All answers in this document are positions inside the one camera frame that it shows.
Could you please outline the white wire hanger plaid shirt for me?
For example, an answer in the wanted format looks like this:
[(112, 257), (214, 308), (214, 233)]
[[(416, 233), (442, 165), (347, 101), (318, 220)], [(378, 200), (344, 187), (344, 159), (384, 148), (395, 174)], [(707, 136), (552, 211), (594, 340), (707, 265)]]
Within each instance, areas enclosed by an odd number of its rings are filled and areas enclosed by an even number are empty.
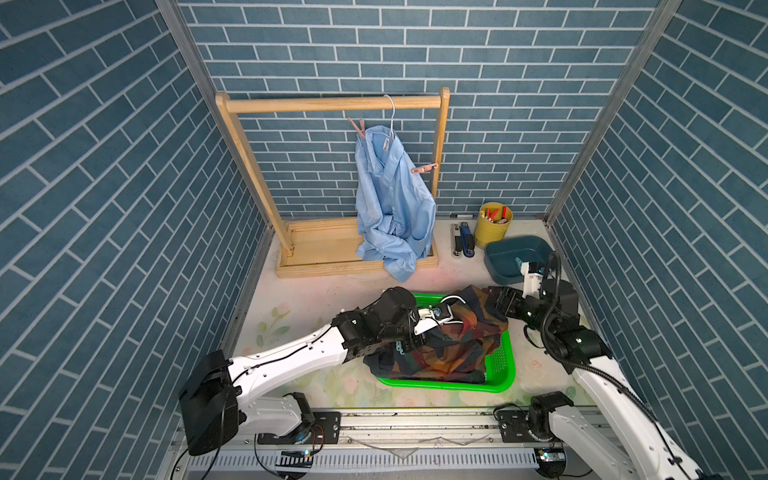
[(458, 295), (448, 295), (446, 297), (443, 297), (440, 300), (439, 303), (437, 303), (435, 305), (429, 305), (428, 307), (424, 307), (424, 308), (440, 307), (442, 309), (441, 320), (439, 321), (439, 323), (440, 323), (439, 326), (441, 326), (441, 325), (444, 325), (444, 324), (461, 323), (461, 320), (456, 320), (455, 319), (455, 315), (453, 313), (452, 307), (454, 305), (456, 305), (456, 304), (466, 305), (467, 302), (462, 297), (460, 297)]

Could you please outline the plaid long-sleeve shirt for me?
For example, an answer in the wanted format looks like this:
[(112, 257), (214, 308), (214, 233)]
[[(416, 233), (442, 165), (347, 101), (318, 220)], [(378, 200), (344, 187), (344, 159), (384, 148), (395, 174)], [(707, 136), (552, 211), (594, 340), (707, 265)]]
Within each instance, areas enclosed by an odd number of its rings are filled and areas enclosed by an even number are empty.
[(470, 285), (449, 296), (453, 318), (425, 333), (423, 346), (407, 352), (394, 344), (363, 358), (380, 380), (458, 383), (486, 382), (486, 357), (501, 347), (508, 320), (495, 307), (489, 287)]

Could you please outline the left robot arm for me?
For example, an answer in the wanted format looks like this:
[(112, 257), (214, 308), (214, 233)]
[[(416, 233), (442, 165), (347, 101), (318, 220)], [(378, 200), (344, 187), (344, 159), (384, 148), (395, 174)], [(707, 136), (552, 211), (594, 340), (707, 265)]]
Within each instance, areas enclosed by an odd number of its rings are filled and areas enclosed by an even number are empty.
[(269, 392), (310, 372), (335, 367), (393, 345), (407, 353), (428, 331), (453, 317), (440, 302), (421, 307), (402, 287), (371, 304), (342, 311), (315, 332), (261, 353), (228, 358), (207, 354), (180, 389), (179, 406), (190, 456), (219, 450), (239, 432), (300, 438), (314, 421), (306, 397)]

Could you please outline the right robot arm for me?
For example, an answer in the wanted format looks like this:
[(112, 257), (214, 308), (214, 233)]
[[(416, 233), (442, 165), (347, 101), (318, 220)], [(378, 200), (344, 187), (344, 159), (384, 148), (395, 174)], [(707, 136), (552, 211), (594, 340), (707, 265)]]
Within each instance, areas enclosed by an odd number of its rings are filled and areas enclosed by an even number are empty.
[(496, 309), (535, 331), (540, 345), (592, 398), (616, 438), (589, 423), (563, 392), (532, 397), (528, 434), (572, 448), (602, 479), (706, 479), (708, 473), (666, 433), (629, 385), (600, 335), (582, 325), (578, 296), (561, 277), (556, 252), (546, 262), (518, 264), (523, 287), (494, 289)]

